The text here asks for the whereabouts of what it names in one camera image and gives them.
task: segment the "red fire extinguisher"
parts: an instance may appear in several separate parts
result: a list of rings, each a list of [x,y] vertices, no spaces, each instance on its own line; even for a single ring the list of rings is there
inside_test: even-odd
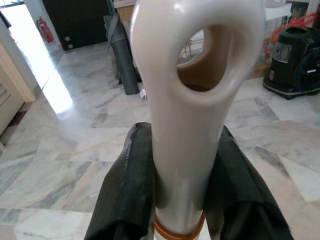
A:
[[[51,31],[47,26],[47,22],[43,20],[42,16],[39,18],[39,20],[36,21],[36,26],[41,36],[46,40],[47,43],[50,43],[54,40],[54,37],[52,36]]]

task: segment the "wall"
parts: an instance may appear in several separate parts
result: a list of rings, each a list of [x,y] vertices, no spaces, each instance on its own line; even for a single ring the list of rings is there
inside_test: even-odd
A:
[[[16,43],[10,36],[6,25],[1,20],[0,20],[0,42],[4,45],[7,52],[10,54],[12,61],[15,63],[15,65],[19,69],[29,89],[33,91],[38,86],[35,76],[31,72],[29,66],[27,65],[27,62],[22,56]]]
[[[53,25],[53,23],[50,20],[50,17],[45,9],[45,6],[42,2],[42,0],[24,0],[24,4],[25,6],[28,8],[29,13],[34,21],[34,24],[36,24],[37,20],[39,20],[39,18],[41,16],[43,16],[43,18],[45,19],[54,40],[61,45],[60,40],[58,38],[57,32],[55,30],[55,27]]]

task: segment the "oval hole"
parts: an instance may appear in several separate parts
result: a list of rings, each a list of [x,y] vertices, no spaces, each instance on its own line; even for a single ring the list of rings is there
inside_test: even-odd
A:
[[[183,85],[197,92],[207,92],[218,85],[225,74],[231,47],[231,31],[226,26],[210,26],[203,32],[203,48],[199,55],[177,66]]]

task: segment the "white tube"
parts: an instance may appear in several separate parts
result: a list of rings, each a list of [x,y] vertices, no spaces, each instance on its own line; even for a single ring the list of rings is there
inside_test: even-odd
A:
[[[227,112],[262,47],[264,14],[262,0],[135,6],[131,47],[149,99],[156,214],[172,233],[189,234],[200,221]],[[177,68],[181,49],[201,29],[203,51]]]

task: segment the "black cabinet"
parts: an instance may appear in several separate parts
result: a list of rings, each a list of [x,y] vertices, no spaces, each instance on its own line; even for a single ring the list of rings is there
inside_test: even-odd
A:
[[[64,50],[107,41],[106,0],[42,0]]]

